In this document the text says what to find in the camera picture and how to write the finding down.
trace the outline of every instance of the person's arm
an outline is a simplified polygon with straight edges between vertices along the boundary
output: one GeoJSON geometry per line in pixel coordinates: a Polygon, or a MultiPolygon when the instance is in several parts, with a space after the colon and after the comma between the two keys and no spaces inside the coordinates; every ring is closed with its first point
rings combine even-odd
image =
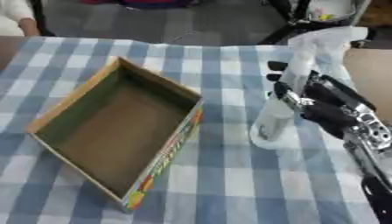
{"type": "Polygon", "coordinates": [[[39,35],[32,8],[26,0],[3,0],[3,4],[6,16],[18,23],[26,37],[39,35]]]}

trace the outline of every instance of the blue checkered tablecloth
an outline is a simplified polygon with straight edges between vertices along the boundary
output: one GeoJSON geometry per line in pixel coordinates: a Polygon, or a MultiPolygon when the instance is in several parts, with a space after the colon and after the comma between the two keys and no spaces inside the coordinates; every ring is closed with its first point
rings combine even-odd
{"type": "Polygon", "coordinates": [[[0,74],[0,223],[376,223],[341,141],[295,119],[295,150],[250,142],[249,128],[270,88],[266,62],[290,57],[284,46],[27,40],[0,74]],[[24,132],[109,55],[159,71],[205,100],[199,131],[133,214],[117,209],[24,132]]]}

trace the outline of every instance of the metal robotic arm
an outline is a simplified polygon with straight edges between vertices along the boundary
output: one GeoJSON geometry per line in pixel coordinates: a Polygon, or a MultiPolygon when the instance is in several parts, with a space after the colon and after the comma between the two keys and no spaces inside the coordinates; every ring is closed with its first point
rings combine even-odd
{"type": "Polygon", "coordinates": [[[361,171],[361,187],[375,215],[381,224],[392,223],[392,128],[380,121],[375,106],[327,75],[311,75],[303,97],[280,81],[275,83],[275,93],[304,119],[343,139],[361,171]]]}

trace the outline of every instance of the open cardboard box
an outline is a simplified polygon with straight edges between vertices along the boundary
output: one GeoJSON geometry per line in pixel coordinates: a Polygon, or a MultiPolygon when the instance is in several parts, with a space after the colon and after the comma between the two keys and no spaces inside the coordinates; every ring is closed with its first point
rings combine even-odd
{"type": "Polygon", "coordinates": [[[134,210],[201,116],[201,96],[117,58],[27,132],[134,210]]]}

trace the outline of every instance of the colorful box label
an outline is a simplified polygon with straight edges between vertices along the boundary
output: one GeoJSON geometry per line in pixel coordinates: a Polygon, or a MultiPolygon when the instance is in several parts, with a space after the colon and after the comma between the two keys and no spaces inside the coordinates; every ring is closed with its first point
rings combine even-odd
{"type": "Polygon", "coordinates": [[[153,162],[144,170],[136,183],[122,198],[122,205],[130,211],[135,210],[141,203],[146,192],[152,188],[154,179],[170,164],[186,139],[200,123],[202,115],[202,101],[193,108],[191,113],[179,125],[170,140],[159,152],[153,162]]]}

